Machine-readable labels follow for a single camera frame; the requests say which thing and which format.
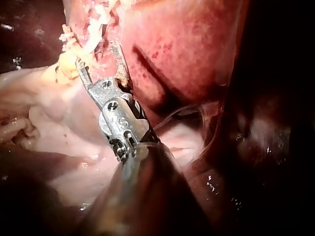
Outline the right arm instrument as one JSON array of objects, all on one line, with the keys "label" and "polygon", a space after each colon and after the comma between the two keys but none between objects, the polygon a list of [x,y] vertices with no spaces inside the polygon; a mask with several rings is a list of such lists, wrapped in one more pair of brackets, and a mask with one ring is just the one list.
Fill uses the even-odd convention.
[{"label": "right arm instrument", "polygon": [[87,79],[86,90],[100,109],[100,129],[118,161],[134,157],[140,143],[160,142],[140,104],[119,87],[117,79],[108,77],[95,83]]}]

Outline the right arm instrument jaw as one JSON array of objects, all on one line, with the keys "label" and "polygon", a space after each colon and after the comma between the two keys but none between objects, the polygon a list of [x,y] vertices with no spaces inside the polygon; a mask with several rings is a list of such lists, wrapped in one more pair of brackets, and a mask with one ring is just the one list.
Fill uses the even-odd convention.
[{"label": "right arm instrument jaw", "polygon": [[128,67],[122,48],[117,40],[111,40],[109,45],[117,64],[115,77],[123,87],[128,87]]},{"label": "right arm instrument jaw", "polygon": [[77,58],[75,61],[75,66],[83,85],[85,87],[89,87],[92,84],[92,81],[85,67],[85,62],[82,61],[80,58]]}]

